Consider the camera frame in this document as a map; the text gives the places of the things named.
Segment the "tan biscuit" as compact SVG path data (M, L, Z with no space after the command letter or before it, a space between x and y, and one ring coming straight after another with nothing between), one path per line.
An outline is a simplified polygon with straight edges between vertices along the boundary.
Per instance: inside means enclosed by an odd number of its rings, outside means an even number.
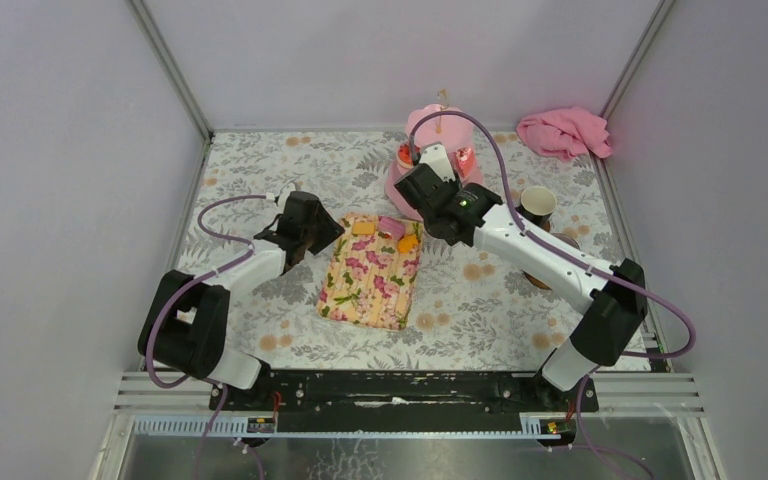
M376 232L376 225L372 221L359 221L352 225L353 235L373 235Z

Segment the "strawberry cream cake slice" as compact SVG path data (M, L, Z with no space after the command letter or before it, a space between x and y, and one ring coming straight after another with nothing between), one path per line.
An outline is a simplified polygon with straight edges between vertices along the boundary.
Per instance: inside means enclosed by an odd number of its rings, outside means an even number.
M476 168L476 156L473 147L462 147L454 154L455 166L461 178L468 177Z

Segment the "pink wafer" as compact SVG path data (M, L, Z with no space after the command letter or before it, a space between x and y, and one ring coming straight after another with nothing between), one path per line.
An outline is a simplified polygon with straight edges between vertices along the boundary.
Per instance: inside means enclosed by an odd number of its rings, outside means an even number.
M381 216L378 219L377 231L387 238L400 240L405 236L406 226L399 219Z

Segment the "red donut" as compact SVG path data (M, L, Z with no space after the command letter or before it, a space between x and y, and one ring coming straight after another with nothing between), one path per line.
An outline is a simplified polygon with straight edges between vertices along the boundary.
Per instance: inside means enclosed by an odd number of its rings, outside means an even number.
M398 168L403 172L406 172L413 167L411 151L407 143L401 144L398 148L396 162Z

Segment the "floral dessert tray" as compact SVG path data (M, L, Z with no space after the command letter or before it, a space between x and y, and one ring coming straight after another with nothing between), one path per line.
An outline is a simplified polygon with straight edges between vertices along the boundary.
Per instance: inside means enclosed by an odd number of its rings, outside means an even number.
M398 240L377 231L382 215L348 213L340 219L344 234L336 241L316 304L317 313L329 320L364 327L400 331L405 328L413 304L419 271L424 228L401 220L405 235L416 234L420 248L400 254ZM352 225L372 221L373 235L353 235Z

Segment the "black mug white inside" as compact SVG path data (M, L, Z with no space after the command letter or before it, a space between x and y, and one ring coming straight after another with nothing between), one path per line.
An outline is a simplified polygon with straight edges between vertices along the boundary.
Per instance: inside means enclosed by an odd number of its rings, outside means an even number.
M548 231L550 218L557 206L557 197L551 190L543 186L531 186L521 192L516 211L525 220Z

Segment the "pink three-tier cake stand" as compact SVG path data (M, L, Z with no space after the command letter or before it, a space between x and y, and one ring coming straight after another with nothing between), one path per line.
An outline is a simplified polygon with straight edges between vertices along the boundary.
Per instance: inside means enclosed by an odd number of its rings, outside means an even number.
M452 107L449 104L448 95L445 89L438 92L437 103L426 105L425 107L414 110L409 114L407 123L404 127L405 133L409 134L420 120L438 111L459 111L459 108ZM462 147L473 147L474 152L476 153L473 133L474 125L464 118L452 115L435 117L434 119L423 123L419 127L414 137L414 150L419 152L423 147L427 145L441 142L448 152L453 169L461 183L476 183L484 185L484 175L477 165L477 159L475 170L466 178L460 177L455 166L454 154L457 149ZM395 182L408 172L403 172L398 168L396 157L397 153L395 159L390 165L389 174L387 180L385 181L385 194L403 217L415 221L420 221L421 217L416 212L416 210L411 208L395 189Z

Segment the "brown wooden saucer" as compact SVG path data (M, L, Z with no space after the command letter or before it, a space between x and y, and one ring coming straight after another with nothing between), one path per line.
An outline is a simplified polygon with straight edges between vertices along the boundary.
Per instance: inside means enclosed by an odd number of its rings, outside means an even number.
M531 283L533 286L535 286L538 289L541 290L551 290L551 287L545 284L544 282L540 281L537 277L531 275L528 272L523 272L523 275L525 276L526 280Z

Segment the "purple mug black handle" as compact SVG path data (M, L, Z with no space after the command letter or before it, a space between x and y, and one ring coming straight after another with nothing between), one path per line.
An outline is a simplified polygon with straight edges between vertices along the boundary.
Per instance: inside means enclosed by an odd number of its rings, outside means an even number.
M565 244L569 245L570 247L575 248L576 250L580 249L579 243L572 236L569 236L564 233L553 233L553 236L558 240L564 242Z

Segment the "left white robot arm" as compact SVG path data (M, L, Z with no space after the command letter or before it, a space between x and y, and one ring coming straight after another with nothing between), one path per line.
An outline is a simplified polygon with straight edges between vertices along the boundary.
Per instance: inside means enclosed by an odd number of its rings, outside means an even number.
M269 198L282 211L241 256L201 275L163 275L137 341L149 370L161 363L187 378L230 386L232 398L248 411L267 404L271 387L262 378L264 361L225 346L234 298L286 274L344 232L311 193L289 189Z

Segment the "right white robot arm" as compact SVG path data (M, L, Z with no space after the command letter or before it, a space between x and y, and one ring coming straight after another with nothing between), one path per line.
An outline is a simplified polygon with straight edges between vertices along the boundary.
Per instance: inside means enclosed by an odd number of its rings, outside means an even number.
M645 276L638 264L626 259L613 265L588 256L525 220L491 190L445 180L426 164L403 175L395 188L432 237L497 255L581 314L538 371L533 396L539 407L561 410L582 377L616 364L647 315L640 292Z

